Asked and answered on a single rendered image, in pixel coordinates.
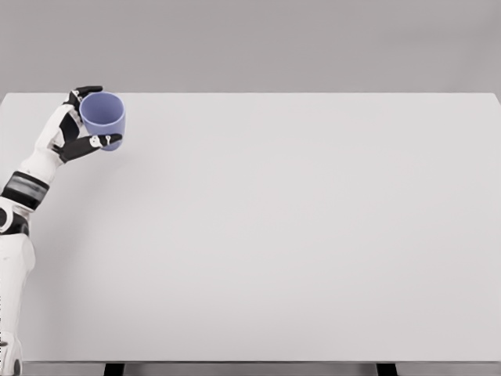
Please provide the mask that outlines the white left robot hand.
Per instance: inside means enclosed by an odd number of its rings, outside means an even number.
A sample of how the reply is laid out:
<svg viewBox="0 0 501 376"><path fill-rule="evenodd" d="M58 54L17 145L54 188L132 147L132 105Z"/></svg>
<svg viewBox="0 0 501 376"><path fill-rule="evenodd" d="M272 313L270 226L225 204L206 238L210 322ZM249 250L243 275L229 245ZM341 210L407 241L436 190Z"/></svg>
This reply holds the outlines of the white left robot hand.
<svg viewBox="0 0 501 376"><path fill-rule="evenodd" d="M81 101L89 94L105 92L101 85L87 85L72 89L65 100L47 120L35 148L48 151L56 160L66 164L97 150L114 151L122 143L118 134L111 136L91 136L80 115Z"/></svg>

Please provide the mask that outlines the purple plastic cup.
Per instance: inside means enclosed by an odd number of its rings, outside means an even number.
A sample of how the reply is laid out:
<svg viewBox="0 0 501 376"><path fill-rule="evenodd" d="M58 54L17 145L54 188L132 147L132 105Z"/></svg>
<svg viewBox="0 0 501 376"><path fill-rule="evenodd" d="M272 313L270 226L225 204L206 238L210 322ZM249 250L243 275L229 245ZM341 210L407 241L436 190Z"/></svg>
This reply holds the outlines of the purple plastic cup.
<svg viewBox="0 0 501 376"><path fill-rule="evenodd" d="M80 104L81 119L88 133L98 136L118 134L124 137L126 109L122 99L112 92L96 92Z"/></svg>

